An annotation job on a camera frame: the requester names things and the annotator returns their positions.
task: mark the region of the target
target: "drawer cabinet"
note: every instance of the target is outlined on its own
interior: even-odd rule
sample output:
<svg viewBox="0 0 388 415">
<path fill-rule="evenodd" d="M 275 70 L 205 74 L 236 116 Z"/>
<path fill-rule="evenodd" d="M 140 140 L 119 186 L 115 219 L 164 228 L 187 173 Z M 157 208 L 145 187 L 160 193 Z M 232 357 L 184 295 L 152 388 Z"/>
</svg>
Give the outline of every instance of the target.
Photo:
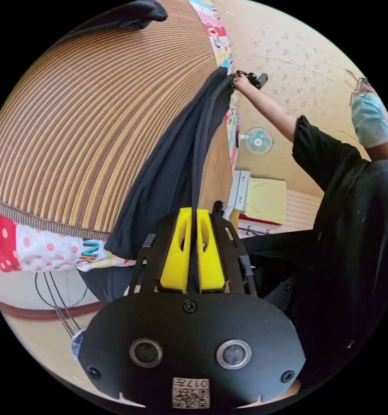
<svg viewBox="0 0 388 415">
<path fill-rule="evenodd" d="M 246 211 L 247 189 L 249 185 L 250 172 L 235 170 L 233 172 L 233 185 L 231 187 L 228 206 L 238 209 L 241 213 Z"/>
</svg>

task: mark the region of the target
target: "qr code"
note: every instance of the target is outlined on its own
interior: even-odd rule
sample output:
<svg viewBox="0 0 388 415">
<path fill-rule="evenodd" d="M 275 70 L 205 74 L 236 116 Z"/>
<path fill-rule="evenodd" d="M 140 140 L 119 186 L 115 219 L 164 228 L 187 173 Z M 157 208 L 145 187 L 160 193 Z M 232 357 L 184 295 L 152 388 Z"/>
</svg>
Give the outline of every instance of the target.
<svg viewBox="0 0 388 415">
<path fill-rule="evenodd" d="M 172 404 L 174 408 L 206 409 L 210 407 L 208 379 L 173 379 Z"/>
</svg>

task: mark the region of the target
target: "blue face mask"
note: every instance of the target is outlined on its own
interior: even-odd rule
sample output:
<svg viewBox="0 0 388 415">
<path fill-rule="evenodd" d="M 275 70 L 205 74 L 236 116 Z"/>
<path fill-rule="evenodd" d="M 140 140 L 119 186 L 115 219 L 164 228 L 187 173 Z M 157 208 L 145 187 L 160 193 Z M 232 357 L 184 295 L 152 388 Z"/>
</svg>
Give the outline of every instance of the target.
<svg viewBox="0 0 388 415">
<path fill-rule="evenodd" d="M 388 123 L 383 104 L 374 94 L 356 95 L 351 105 L 352 121 L 360 144 L 371 148 L 388 141 Z"/>
</svg>

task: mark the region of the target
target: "black garment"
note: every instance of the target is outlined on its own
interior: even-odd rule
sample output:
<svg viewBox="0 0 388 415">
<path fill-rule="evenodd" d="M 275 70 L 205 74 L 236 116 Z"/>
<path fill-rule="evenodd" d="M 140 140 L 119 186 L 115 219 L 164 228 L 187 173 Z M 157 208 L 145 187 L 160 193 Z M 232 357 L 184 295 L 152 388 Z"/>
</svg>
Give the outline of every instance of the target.
<svg viewBox="0 0 388 415">
<path fill-rule="evenodd" d="M 136 259 L 158 220 L 183 207 L 196 212 L 205 157 L 228 111 L 232 83 L 227 68 L 218 68 L 171 123 L 133 183 L 106 250 Z"/>
<path fill-rule="evenodd" d="M 168 18 L 164 7 L 154 0 L 136 0 L 109 10 L 76 27 L 56 44 L 75 36 L 103 29 L 140 30 L 152 21 L 163 22 Z"/>
<path fill-rule="evenodd" d="M 325 192 L 314 229 L 243 242 L 257 267 L 257 284 L 272 278 L 273 261 L 284 269 L 277 281 L 295 275 L 287 314 L 307 358 L 299 379 L 311 387 L 350 361 L 388 307 L 388 161 L 363 160 L 356 148 L 303 116 L 293 157 Z M 266 274 L 261 270 L 269 262 Z"/>
<path fill-rule="evenodd" d="M 104 306 L 112 301 L 123 297 L 130 285 L 134 266 L 131 267 L 108 267 L 94 268 L 89 271 L 78 273 L 86 284 L 87 288 Z M 139 284 L 143 278 L 143 271 L 139 277 Z"/>
</svg>

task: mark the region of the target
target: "woman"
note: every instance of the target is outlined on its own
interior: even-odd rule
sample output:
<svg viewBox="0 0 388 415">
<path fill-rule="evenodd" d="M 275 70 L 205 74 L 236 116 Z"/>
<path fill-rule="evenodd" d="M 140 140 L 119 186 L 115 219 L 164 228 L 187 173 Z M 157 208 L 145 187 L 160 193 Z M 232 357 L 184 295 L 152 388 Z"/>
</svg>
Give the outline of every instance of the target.
<svg viewBox="0 0 388 415">
<path fill-rule="evenodd" d="M 290 114 L 241 75 L 235 87 L 293 143 L 293 158 L 324 191 L 310 231 L 244 239 L 260 297 L 276 279 L 306 355 L 301 389 L 319 386 L 362 348 L 388 307 L 388 113 L 365 79 L 351 97 L 359 151 Z"/>
</svg>

